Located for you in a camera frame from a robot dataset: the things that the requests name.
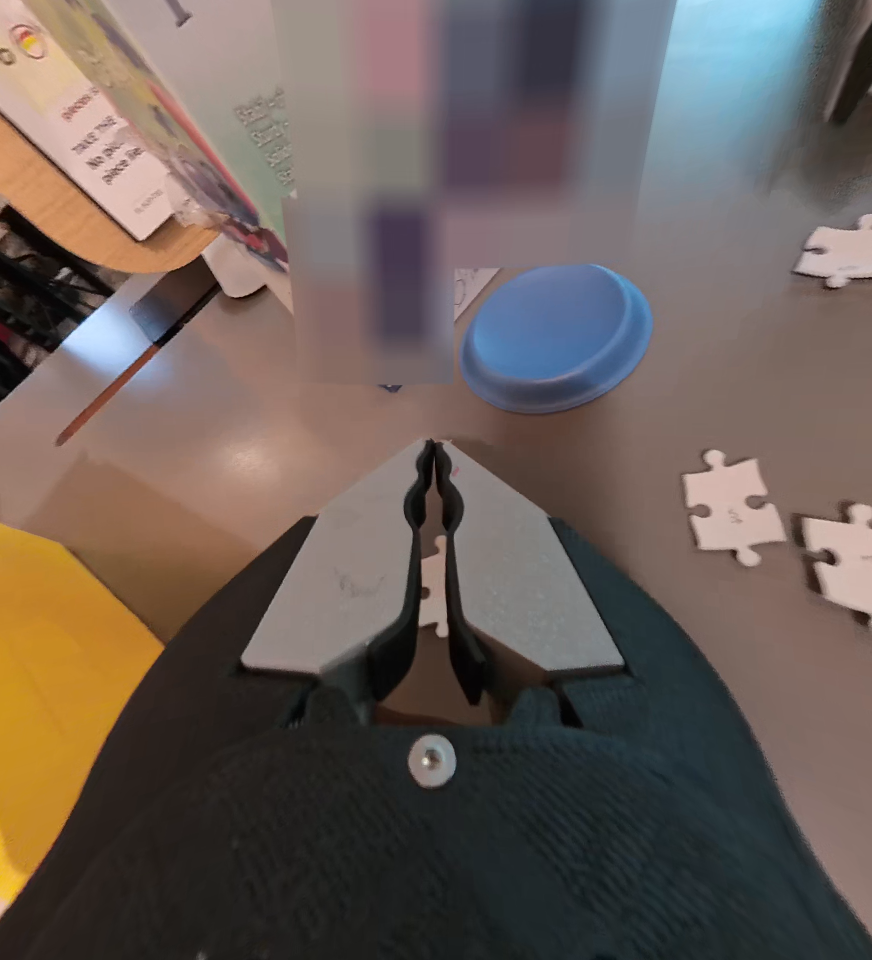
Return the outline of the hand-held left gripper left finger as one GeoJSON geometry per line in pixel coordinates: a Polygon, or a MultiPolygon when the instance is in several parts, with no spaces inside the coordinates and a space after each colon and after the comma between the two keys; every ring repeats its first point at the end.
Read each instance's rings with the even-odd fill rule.
{"type": "Polygon", "coordinates": [[[417,439],[320,511],[241,664],[381,702],[412,665],[435,443],[417,439]]]}

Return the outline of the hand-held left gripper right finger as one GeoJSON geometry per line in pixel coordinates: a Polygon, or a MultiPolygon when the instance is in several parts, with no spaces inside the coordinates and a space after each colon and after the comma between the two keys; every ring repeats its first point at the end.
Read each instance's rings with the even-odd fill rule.
{"type": "Polygon", "coordinates": [[[434,445],[434,477],[449,657],[466,700],[621,673],[624,657],[552,518],[447,440],[434,445]]]}

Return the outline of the white curved puzzle piece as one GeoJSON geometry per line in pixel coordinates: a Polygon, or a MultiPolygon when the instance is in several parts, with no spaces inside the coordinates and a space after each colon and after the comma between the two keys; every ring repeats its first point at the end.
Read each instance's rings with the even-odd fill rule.
{"type": "Polygon", "coordinates": [[[418,608],[418,628],[432,628],[441,640],[450,636],[447,605],[447,537],[434,538],[435,553],[420,562],[421,596],[418,608]]]}

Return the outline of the scatter of white puzzle pieces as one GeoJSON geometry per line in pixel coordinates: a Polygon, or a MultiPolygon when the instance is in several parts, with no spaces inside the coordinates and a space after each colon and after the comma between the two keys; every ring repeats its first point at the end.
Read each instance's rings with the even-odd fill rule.
{"type": "MultiPolygon", "coordinates": [[[[872,281],[872,213],[854,226],[821,225],[802,244],[791,273],[839,290],[872,281]]],[[[718,449],[702,453],[705,468],[682,474],[683,503],[699,550],[730,553],[745,568],[762,562],[761,546],[783,544],[788,534],[755,458],[728,462],[718,449]]]]}

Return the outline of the joined white puzzle piece cluster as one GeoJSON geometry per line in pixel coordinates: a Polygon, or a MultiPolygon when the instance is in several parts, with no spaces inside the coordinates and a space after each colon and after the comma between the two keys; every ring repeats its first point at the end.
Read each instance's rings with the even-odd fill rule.
{"type": "Polygon", "coordinates": [[[802,539],[808,552],[831,556],[813,565],[823,597],[864,615],[872,632],[872,507],[851,503],[843,521],[804,518],[802,539]]]}

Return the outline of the colourful cartoon puzzle box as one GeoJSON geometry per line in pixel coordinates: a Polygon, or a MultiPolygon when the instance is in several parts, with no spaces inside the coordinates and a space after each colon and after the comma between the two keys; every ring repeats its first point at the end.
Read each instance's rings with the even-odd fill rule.
{"type": "Polygon", "coordinates": [[[285,268],[314,382],[454,378],[450,2],[33,2],[132,131],[285,268]]]}

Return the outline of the blue round plastic stand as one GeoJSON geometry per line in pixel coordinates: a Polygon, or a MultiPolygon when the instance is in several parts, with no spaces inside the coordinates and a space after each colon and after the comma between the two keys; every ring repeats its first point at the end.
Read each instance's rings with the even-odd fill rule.
{"type": "Polygon", "coordinates": [[[625,276],[596,264],[541,267],[486,298],[463,335],[459,370],[498,409],[560,413],[618,387],[653,330],[646,296],[625,276]]]}

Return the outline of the yellow box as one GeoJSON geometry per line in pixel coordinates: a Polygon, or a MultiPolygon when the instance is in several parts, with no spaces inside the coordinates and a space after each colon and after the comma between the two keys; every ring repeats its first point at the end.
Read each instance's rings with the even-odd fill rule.
{"type": "Polygon", "coordinates": [[[64,546],[0,523],[0,900],[45,859],[163,649],[64,546]]]}

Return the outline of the white rounded plastic object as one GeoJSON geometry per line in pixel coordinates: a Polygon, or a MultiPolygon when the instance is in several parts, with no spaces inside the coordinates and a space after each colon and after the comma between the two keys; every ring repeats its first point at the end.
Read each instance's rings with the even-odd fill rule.
{"type": "Polygon", "coordinates": [[[231,299],[248,297],[266,286],[270,278],[286,275],[278,261],[267,261],[223,234],[202,250],[202,259],[223,294],[231,299]]]}

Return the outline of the black metal rack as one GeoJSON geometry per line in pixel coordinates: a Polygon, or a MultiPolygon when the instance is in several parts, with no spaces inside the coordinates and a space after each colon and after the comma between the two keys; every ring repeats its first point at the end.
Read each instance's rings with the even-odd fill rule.
{"type": "Polygon", "coordinates": [[[0,211],[0,402],[130,274],[64,250],[12,207],[0,211]]]}

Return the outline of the white printed notice card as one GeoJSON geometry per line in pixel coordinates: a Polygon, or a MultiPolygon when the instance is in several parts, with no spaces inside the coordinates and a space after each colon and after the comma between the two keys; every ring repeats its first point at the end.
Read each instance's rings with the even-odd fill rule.
{"type": "Polygon", "coordinates": [[[0,1],[0,114],[134,240],[171,219],[164,167],[23,2],[0,1]]]}

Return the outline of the light wooden table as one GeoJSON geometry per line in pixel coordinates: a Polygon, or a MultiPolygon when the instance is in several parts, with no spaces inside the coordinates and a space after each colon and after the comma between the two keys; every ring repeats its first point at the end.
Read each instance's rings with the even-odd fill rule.
{"type": "Polygon", "coordinates": [[[1,114],[0,195],[58,246],[127,274],[182,268],[217,236],[170,219],[148,239],[136,241],[1,114]]]}

